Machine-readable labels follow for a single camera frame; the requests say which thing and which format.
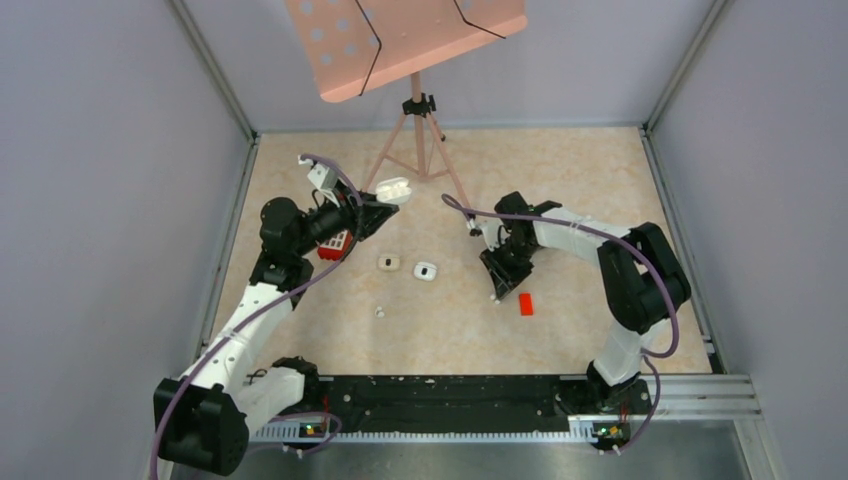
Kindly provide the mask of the white oval charging case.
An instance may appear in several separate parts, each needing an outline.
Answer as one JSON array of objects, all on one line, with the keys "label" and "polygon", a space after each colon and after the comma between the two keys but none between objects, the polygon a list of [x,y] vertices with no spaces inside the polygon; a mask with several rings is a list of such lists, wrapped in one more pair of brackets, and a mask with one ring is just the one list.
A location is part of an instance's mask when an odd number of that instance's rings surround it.
[{"label": "white oval charging case", "polygon": [[402,205],[410,199],[412,189],[408,178],[395,177],[379,182],[374,194],[381,203]]}]

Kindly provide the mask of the white charging case gold trim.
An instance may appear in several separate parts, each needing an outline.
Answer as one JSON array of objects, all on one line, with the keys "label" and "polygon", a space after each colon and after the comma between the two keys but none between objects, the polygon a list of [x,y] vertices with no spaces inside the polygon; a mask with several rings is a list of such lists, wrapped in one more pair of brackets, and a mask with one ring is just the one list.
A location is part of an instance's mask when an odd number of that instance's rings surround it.
[{"label": "white charging case gold trim", "polygon": [[437,275],[437,266],[428,262],[420,261],[413,268],[413,276],[418,280],[432,282],[436,279]]}]

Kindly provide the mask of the beige charging case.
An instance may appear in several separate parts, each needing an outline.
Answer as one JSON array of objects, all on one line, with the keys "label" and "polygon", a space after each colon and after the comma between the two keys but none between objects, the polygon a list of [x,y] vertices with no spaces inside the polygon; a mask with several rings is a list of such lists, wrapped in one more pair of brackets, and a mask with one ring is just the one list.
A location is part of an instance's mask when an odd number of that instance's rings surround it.
[{"label": "beige charging case", "polygon": [[400,269],[401,258],[394,254],[384,254],[378,258],[377,268],[381,271],[397,271]]}]

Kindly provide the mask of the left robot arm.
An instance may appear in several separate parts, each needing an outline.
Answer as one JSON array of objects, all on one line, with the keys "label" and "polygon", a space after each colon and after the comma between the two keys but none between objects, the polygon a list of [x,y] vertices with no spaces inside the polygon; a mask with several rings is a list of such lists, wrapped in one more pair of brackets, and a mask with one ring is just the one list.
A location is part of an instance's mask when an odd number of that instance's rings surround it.
[{"label": "left robot arm", "polygon": [[327,267],[315,273],[307,254],[342,232],[364,240],[399,210],[358,191],[337,193],[309,211],[287,197],[263,206],[261,251],[236,310],[205,353],[179,378],[163,379],[154,392],[149,478],[158,478],[163,461],[229,475],[251,435],[278,413],[291,407],[303,414],[317,407],[320,386],[298,370],[274,367],[247,385],[248,370],[305,292],[332,272]]}]

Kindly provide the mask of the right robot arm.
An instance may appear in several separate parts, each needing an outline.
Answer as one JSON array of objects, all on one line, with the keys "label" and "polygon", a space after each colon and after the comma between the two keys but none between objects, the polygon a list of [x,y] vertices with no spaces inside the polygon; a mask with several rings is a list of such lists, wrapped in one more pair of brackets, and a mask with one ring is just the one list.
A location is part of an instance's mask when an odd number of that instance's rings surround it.
[{"label": "right robot arm", "polygon": [[544,249],[569,253],[600,272],[613,324],[601,352],[587,368],[586,397],[600,412],[612,412],[627,397],[626,385],[640,370],[649,346],[665,327],[672,355],[679,343],[679,308],[690,300],[690,282],[662,228],[645,222],[621,227],[592,220],[545,201],[529,204],[519,192],[500,199],[492,214],[466,217],[469,233],[485,243],[480,259],[500,301],[533,272]]}]

